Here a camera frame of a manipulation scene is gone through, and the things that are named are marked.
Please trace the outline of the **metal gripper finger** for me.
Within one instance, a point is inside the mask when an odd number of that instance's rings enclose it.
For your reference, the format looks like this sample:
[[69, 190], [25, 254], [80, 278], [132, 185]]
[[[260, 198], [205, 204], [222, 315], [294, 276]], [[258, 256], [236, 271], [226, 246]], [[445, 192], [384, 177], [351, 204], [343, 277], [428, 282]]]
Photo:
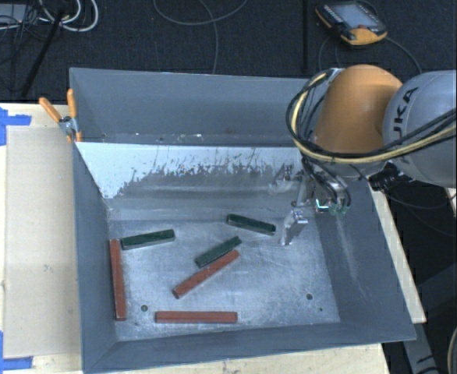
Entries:
[[290, 210], [282, 222], [282, 232], [280, 237], [281, 245], [290, 245], [292, 243], [293, 235], [292, 229], [295, 223], [295, 213], [293, 210]]
[[291, 245], [296, 237], [300, 235], [302, 230], [307, 226], [307, 218], [302, 211], [292, 212], [292, 222], [289, 225], [289, 244]]

